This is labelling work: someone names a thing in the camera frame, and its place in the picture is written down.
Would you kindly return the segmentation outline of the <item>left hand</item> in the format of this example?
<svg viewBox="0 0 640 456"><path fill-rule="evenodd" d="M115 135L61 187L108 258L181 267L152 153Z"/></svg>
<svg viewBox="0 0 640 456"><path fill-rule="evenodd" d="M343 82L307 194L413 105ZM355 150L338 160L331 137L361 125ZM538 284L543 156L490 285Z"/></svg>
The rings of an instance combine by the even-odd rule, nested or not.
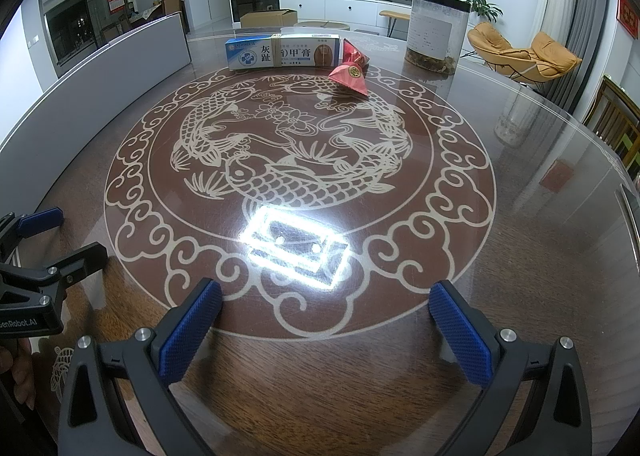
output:
<svg viewBox="0 0 640 456"><path fill-rule="evenodd" d="M18 404L35 407L36 389L32 343L29 338L1 342L1 373L10 375L9 388Z"/></svg>

